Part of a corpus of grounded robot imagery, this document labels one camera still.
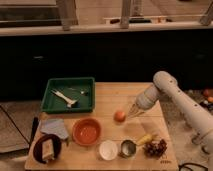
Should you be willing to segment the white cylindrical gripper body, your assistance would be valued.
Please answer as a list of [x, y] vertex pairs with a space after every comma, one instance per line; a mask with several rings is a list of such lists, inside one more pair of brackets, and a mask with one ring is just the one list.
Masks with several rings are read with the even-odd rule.
[[142, 110], [151, 109], [159, 99], [160, 92], [155, 85], [149, 86], [136, 97], [136, 105]]

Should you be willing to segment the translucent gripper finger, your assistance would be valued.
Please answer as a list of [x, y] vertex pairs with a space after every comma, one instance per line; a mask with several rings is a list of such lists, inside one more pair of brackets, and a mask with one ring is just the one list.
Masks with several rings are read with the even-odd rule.
[[129, 115], [129, 116], [136, 115], [136, 114], [138, 113], [138, 111], [139, 111], [138, 105], [137, 105], [137, 104], [133, 104], [133, 105], [131, 106], [131, 108], [129, 109], [128, 115]]
[[145, 113], [145, 110], [138, 110], [137, 112], [132, 112], [130, 115], [129, 115], [129, 117], [130, 118], [133, 118], [133, 117], [138, 117], [138, 116], [140, 116], [140, 115], [142, 115], [142, 114], [144, 114]]

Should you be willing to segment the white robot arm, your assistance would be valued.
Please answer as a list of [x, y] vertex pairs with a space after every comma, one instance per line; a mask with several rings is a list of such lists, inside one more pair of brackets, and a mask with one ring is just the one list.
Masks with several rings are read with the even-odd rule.
[[177, 80], [166, 71], [159, 71], [153, 76], [153, 83], [136, 96], [128, 115], [145, 113], [166, 94], [185, 115], [187, 122], [199, 134], [201, 142], [208, 152], [213, 154], [213, 116], [179, 87]]

